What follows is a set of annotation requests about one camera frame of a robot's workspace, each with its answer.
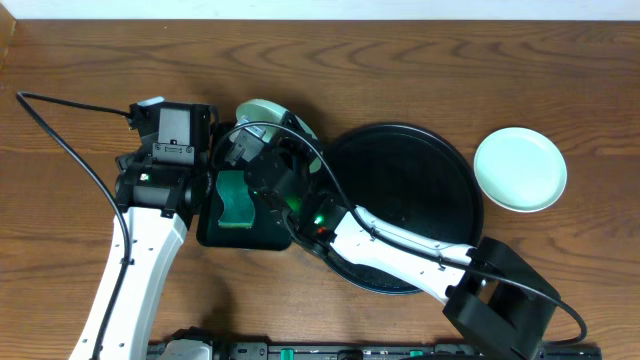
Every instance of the black plate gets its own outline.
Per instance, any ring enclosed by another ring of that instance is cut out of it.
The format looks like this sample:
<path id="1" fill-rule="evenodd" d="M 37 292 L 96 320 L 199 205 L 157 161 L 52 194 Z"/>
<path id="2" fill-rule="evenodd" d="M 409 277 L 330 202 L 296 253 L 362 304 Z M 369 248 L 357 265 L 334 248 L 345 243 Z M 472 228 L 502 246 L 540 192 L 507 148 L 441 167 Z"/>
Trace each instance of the black plate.
<path id="1" fill-rule="evenodd" d="M 480 188 L 471 168 L 444 139 L 408 125 L 353 131 L 325 151 L 350 200 L 393 225 L 450 243 L 477 245 L 483 224 Z M 412 294 L 416 287 L 339 255 L 336 273 L 368 290 Z"/>

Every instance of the cable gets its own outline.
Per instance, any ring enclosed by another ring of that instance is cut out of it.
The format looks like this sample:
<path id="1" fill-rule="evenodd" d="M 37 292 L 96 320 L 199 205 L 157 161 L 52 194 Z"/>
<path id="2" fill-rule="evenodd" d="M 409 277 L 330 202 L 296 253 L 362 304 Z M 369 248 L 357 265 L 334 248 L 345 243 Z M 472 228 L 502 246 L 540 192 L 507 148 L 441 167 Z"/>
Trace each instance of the cable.
<path id="1" fill-rule="evenodd" d="M 409 253 L 411 255 L 418 256 L 420 258 L 423 258 L 423 259 L 426 259 L 426 260 L 429 260 L 429 261 L 437 262 L 441 266 L 449 266 L 449 267 L 452 267 L 454 269 L 463 270 L 465 272 L 468 271 L 469 273 L 476 274 L 478 276 L 482 276 L 482 277 L 485 277 L 487 279 L 492 279 L 492 280 L 499 281 L 499 282 L 502 282 L 502 283 L 505 283 L 505 284 L 508 284 L 508 285 L 511 285 L 511 286 L 518 287 L 518 288 L 520 288 L 520 289 L 522 289 L 524 291 L 528 291 L 528 292 L 534 293 L 534 294 L 542 297 L 546 301 L 549 301 L 552 304 L 558 306 L 559 308 L 561 308 L 562 310 L 567 312 L 567 314 L 569 314 L 576 321 L 576 323 L 580 327 L 580 334 L 578 336 L 576 336 L 575 338 L 572 338 L 572 339 L 546 342 L 545 343 L 546 346 L 570 346 L 570 345 L 576 345 L 576 344 L 582 342 L 587 337 L 587 333 L 588 333 L 587 324 L 584 322 L 584 320 L 582 319 L 580 314 L 578 314 L 577 311 L 575 311 L 571 306 L 569 306 L 568 304 L 566 304 L 562 300 L 559 300 L 559 299 L 556 299 L 554 297 L 551 297 L 551 296 L 549 296 L 549 295 L 547 295 L 547 294 L 545 294 L 545 293 L 543 293 L 543 292 L 541 292 L 541 291 L 539 291 L 539 290 L 537 290 L 537 289 L 535 289 L 533 287 L 530 287 L 530 286 L 525 285 L 525 284 L 521 284 L 521 283 L 519 283 L 517 281 L 510 280 L 510 279 L 505 278 L 503 276 L 492 274 L 492 273 L 485 272 L 485 271 L 482 271 L 482 270 L 477 270 L 477 269 L 472 268 L 472 267 L 467 266 L 467 265 L 457 264 L 457 263 L 454 263 L 452 261 L 443 259 L 441 257 L 437 257 L 437 256 L 433 256 L 433 255 L 429 255 L 429 254 L 425 254 L 425 253 L 416 251 L 416 250 L 411 249 L 409 247 L 406 247 L 406 246 L 403 246 L 401 244 L 395 243 L 394 241 L 389 240 L 386 237 L 384 237 L 381 234 L 379 234 L 378 232 L 376 232 L 376 230 L 374 228 L 372 228 L 371 226 L 369 226 L 364 220 L 362 220 L 362 218 L 360 217 L 358 212 L 355 211 L 355 207 L 349 201 L 349 198 L 345 194 L 344 190 L 342 190 L 342 186 L 340 186 L 340 182 L 338 181 L 337 177 L 335 176 L 335 174 L 331 170 L 331 167 L 329 166 L 329 164 L 327 164 L 326 160 L 322 156 L 322 153 L 320 153 L 320 151 L 318 149 L 316 149 L 316 147 L 309 140 L 307 140 L 304 136 L 298 134 L 297 132 L 295 132 L 295 131 L 293 131 L 293 130 L 285 127 L 285 126 L 282 126 L 282 125 L 276 124 L 276 123 L 266 122 L 266 121 L 256 121 L 256 122 L 250 122 L 250 123 L 246 123 L 246 124 L 237 125 L 235 128 L 231 129 L 228 133 L 224 134 L 223 136 L 221 136 L 218 139 L 218 143 L 216 144 L 216 146 L 215 146 L 215 148 L 213 150 L 213 153 L 212 153 L 212 161 L 215 161 L 216 153 L 218 152 L 218 150 L 220 149 L 220 147 L 222 146 L 224 141 L 229 138 L 229 136 L 231 136 L 233 133 L 236 133 L 236 132 L 238 132 L 238 131 L 246 128 L 246 127 L 250 127 L 250 126 L 271 126 L 271 127 L 283 130 L 283 131 L 287 132 L 288 134 L 293 135 L 297 140 L 299 140 L 300 142 L 302 142 L 306 146 L 308 146 L 309 149 L 311 149 L 314 152 L 314 154 L 318 157 L 318 159 L 320 159 L 320 162 L 324 166 L 327 174 L 329 175 L 329 177 L 331 178 L 331 181 L 333 182 L 334 186 L 336 187 L 336 190 L 338 191 L 338 194 L 342 198 L 342 201 L 344 202 L 344 205 L 347 208 L 347 211 L 349 211 L 351 216 L 353 216 L 354 220 L 358 223 L 358 225 L 360 225 L 365 231 L 367 231 L 373 238 L 379 239 L 383 243 L 385 243 L 385 244 L 387 244 L 387 245 L 389 245 L 389 246 L 391 246 L 391 247 L 393 247 L 395 249 L 398 249 L 400 251 L 407 252 L 407 253 Z"/>
<path id="2" fill-rule="evenodd" d="M 48 97 L 48 96 L 42 96 L 42 95 L 32 94 L 32 93 L 28 93 L 28 92 L 18 92 L 16 94 L 16 98 L 18 99 L 18 102 L 20 103 L 20 105 L 22 105 L 22 107 L 25 109 L 25 111 L 29 115 L 31 115 L 33 120 L 35 120 L 35 122 L 38 125 L 40 125 L 42 130 L 44 130 L 47 133 L 47 135 L 51 136 L 58 143 L 58 145 L 60 145 L 64 149 L 64 151 L 66 151 L 69 155 L 71 155 L 71 157 L 87 172 L 87 174 L 89 174 L 89 176 L 91 177 L 91 179 L 93 179 L 93 181 L 96 183 L 96 185 L 98 185 L 98 187 L 100 188 L 100 191 L 102 191 L 104 196 L 109 201 L 109 205 L 111 205 L 111 207 L 113 208 L 113 212 L 115 212 L 116 217 L 118 218 L 118 222 L 120 223 L 120 227 L 122 228 L 122 236 L 123 236 L 123 239 L 124 239 L 124 257 L 123 257 L 123 260 L 122 260 L 122 267 L 120 268 L 120 273 L 118 274 L 118 278 L 116 280 L 116 284 L 115 284 L 115 286 L 113 288 L 113 292 L 111 293 L 111 298 L 109 299 L 109 303 L 107 304 L 107 309 L 106 309 L 106 311 L 104 313 L 104 317 L 102 318 L 102 322 L 100 323 L 100 328 L 98 329 L 98 335 L 96 336 L 96 343 L 95 343 L 95 345 L 93 347 L 92 359 L 97 360 L 97 359 L 100 358 L 100 350 L 102 350 L 102 341 L 104 339 L 104 335 L 105 335 L 106 330 L 107 330 L 107 325 L 109 324 L 109 319 L 111 318 L 111 313 L 113 312 L 113 308 L 115 306 L 116 300 L 118 299 L 118 293 L 120 292 L 120 288 L 122 287 L 122 282 L 124 281 L 124 277 L 125 277 L 125 275 L 127 273 L 127 267 L 129 266 L 129 263 L 131 262 L 131 242 L 129 241 L 129 232 L 127 231 L 127 225 L 126 225 L 126 222 L 124 220 L 124 217 L 122 216 L 122 212 L 120 212 L 120 209 L 118 209 L 118 205 L 116 204 L 116 201 L 113 198 L 113 195 L 111 195 L 111 192 L 109 191 L 107 186 L 104 184 L 104 182 L 102 182 L 102 180 L 100 179 L 98 174 L 96 174 L 95 171 L 93 171 L 91 166 L 89 166 L 89 164 L 87 164 L 82 159 L 82 157 L 80 157 L 80 155 L 78 155 L 78 153 L 76 153 L 73 150 L 73 148 L 71 146 L 69 146 L 69 144 L 67 144 L 60 137 L 60 135 L 58 135 L 47 124 L 46 121 L 44 121 L 44 119 L 33 109 L 33 107 L 31 107 L 31 105 L 29 105 L 29 103 L 27 102 L 26 98 L 31 98 L 31 99 L 35 99 L 35 100 L 42 100 L 42 101 L 46 101 L 46 102 L 50 102 L 50 103 L 54 103 L 54 104 L 59 104 L 59 105 L 64 105 L 64 106 L 70 106 L 70 107 L 78 108 L 78 109 L 112 113 L 112 114 L 116 114 L 116 115 L 122 115 L 122 116 L 124 116 L 126 118 L 128 118 L 130 115 L 128 113 L 126 113 L 124 111 L 120 111 L 120 110 L 114 110 L 114 109 L 109 109 L 109 108 L 104 108 L 104 107 L 99 107 L 99 106 L 79 104 L 79 103 L 75 103 L 75 102 L 71 102 L 71 101 L 59 100 L 59 99 L 51 98 L 51 97 Z"/>

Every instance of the white backdrop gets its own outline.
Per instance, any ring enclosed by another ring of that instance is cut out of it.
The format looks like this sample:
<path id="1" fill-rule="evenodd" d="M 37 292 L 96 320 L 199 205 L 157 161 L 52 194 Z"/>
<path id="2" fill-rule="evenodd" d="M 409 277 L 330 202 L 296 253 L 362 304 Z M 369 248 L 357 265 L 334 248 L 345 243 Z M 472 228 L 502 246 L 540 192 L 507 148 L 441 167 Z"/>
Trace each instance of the white backdrop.
<path id="1" fill-rule="evenodd" d="M 640 20 L 640 0 L 0 0 L 16 19 Z"/>

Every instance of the green object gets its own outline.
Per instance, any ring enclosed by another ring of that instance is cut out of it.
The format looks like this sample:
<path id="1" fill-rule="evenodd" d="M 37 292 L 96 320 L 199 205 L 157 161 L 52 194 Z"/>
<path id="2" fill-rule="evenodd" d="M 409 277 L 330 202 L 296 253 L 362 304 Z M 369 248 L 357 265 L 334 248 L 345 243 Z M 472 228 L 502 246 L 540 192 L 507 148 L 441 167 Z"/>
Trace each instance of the green object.
<path id="1" fill-rule="evenodd" d="M 280 360 L 293 360 L 293 349 L 280 350 Z"/>
<path id="2" fill-rule="evenodd" d="M 249 197 L 249 187 L 244 182 L 244 171 L 228 170 L 218 173 L 216 190 L 224 211 L 218 220 L 221 228 L 250 228 L 256 218 L 253 200 Z"/>

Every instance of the table surface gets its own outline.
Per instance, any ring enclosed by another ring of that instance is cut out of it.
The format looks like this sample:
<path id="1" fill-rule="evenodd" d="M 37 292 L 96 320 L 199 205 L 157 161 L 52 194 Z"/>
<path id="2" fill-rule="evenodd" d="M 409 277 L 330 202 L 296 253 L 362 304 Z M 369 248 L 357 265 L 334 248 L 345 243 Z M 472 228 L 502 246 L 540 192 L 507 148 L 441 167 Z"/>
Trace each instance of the table surface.
<path id="1" fill-rule="evenodd" d="M 468 160 L 496 129 L 535 129 L 565 156 L 565 193 L 535 214 L 485 198 L 484 233 L 560 291 L 605 359 L 640 357 L 639 34 L 638 23 L 603 22 L 20 21 L 0 72 L 0 357 L 69 356 L 112 235 L 103 195 L 18 90 L 120 109 L 163 95 L 217 104 L 227 121 L 266 98 L 324 140 L 402 121 Z M 107 184 L 114 157 L 139 144 L 122 118 L 37 109 Z M 296 246 L 204 248 L 191 231 L 152 338 L 194 325 L 288 342 L 458 339 L 441 310 L 425 294 L 356 288 Z M 547 337 L 576 332 L 558 311 Z"/>

